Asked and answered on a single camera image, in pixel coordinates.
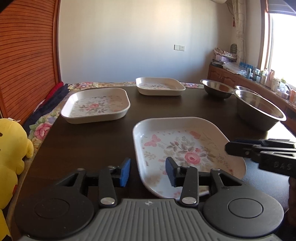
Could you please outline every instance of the stuffed animal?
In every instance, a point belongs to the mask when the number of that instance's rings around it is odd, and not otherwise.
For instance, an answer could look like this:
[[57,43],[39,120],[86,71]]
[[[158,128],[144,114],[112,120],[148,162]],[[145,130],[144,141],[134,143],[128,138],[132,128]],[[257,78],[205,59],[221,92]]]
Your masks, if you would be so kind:
[[10,236],[2,209],[17,187],[17,175],[24,170],[24,156],[31,158],[34,147],[25,130],[15,120],[0,119],[0,240]]

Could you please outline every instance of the crosshair logo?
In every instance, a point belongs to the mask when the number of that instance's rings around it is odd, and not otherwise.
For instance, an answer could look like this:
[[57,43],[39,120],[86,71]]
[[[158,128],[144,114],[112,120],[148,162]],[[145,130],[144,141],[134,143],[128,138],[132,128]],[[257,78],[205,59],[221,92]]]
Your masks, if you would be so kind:
[[145,202],[145,204],[146,204],[147,206],[150,206],[150,205],[153,204],[153,202],[151,202],[150,200],[148,200],[148,201]]

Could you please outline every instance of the tray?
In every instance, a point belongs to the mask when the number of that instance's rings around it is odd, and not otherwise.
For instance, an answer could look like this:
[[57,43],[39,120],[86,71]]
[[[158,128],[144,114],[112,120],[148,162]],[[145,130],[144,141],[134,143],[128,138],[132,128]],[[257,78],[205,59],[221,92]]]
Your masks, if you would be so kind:
[[170,78],[141,77],[136,79],[137,89],[143,95],[178,96],[186,89]]
[[[182,187],[171,186],[165,159],[171,156],[179,166],[193,166],[209,172],[219,168],[242,179],[246,164],[242,157],[230,156],[224,146],[228,139],[213,123],[198,117],[153,118],[133,129],[138,170],[146,188],[160,198],[179,199]],[[208,187],[200,187],[200,195]]]
[[72,94],[61,115],[71,124],[112,121],[124,117],[130,106],[124,89],[89,89]]

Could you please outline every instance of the window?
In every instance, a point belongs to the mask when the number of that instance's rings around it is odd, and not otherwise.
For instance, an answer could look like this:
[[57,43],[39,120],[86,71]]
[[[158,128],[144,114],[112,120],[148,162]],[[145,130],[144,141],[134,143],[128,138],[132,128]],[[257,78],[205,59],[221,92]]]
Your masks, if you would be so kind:
[[296,87],[296,16],[270,13],[271,46],[268,69]]

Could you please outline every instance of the metal bowl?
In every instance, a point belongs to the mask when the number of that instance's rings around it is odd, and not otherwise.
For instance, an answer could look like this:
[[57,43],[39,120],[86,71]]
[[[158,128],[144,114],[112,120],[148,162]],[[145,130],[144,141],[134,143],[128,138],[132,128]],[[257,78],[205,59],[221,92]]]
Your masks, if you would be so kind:
[[204,85],[205,91],[212,96],[227,99],[233,94],[233,88],[221,82],[213,80],[200,80]]
[[250,90],[250,89],[248,89],[248,88],[246,88],[246,87],[240,86],[240,85],[236,85],[234,88],[237,89],[237,90],[246,90],[246,91],[252,92],[252,93],[254,93],[254,94],[256,94],[256,95],[259,95],[259,94],[256,93],[255,91],[252,91],[252,90]]
[[277,122],[285,121],[285,114],[262,96],[249,91],[235,90],[237,113],[247,123],[262,130],[270,130]]

